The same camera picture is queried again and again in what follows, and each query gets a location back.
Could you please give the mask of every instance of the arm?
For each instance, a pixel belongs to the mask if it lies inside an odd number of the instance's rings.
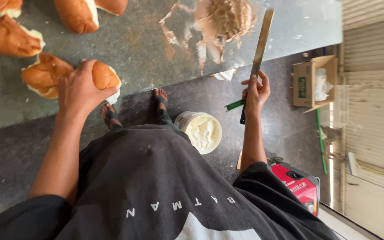
[[[262,83],[253,75],[250,80],[242,82],[248,84],[248,88],[242,92],[243,99],[246,99],[245,107],[245,131],[244,145],[242,147],[241,171],[245,171],[253,163],[262,161],[267,163],[264,153],[262,127],[260,112],[270,94],[269,78],[259,71]]]
[[[28,198],[57,195],[75,203],[78,185],[79,138],[88,114],[117,88],[99,90],[92,69],[96,60],[82,65],[59,83],[59,113],[47,152]]]

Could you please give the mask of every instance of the person's left hand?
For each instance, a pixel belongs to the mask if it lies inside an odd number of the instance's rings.
[[[97,60],[83,59],[81,66],[59,83],[59,113],[69,118],[83,117],[96,108],[106,98],[114,95],[120,88],[99,90],[93,82],[93,65]]]

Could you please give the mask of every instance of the black pants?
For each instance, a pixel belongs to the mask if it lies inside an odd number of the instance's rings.
[[[163,110],[163,109],[158,110],[157,122],[155,124],[170,126],[176,130],[179,130],[179,128],[174,125],[173,121],[171,121],[171,117],[170,117],[170,115],[168,115],[168,112]],[[122,130],[122,129],[124,129],[123,126],[114,125],[114,127],[112,127],[111,132],[117,132],[117,131]]]

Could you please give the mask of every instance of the hand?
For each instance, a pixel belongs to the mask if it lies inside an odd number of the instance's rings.
[[[248,88],[242,91],[242,99],[246,99],[245,116],[259,116],[260,111],[270,95],[269,78],[262,70],[259,71],[259,76],[262,83],[257,80],[254,74],[249,80],[243,81],[242,85],[247,85]]]
[[[99,103],[119,90],[119,87],[103,90],[96,88],[92,74],[95,62],[83,59],[79,68],[60,80],[58,102],[61,115],[85,120]]]

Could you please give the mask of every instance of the foot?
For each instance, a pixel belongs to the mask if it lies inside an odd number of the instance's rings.
[[[116,111],[115,111],[114,106],[112,106],[108,102],[106,102],[102,105],[102,108],[100,108],[100,114],[101,114],[104,122],[106,123],[106,125],[108,125],[109,129],[112,130],[114,125],[122,126],[122,124],[120,123],[120,121],[118,119],[116,119],[114,117],[110,117],[109,115],[107,115],[108,111],[110,111],[116,115]]]
[[[155,98],[157,98],[158,96],[161,96],[166,102],[168,101],[167,93],[162,88],[155,89]],[[167,111],[167,106],[164,103],[160,102],[158,104],[157,110],[160,109]]]

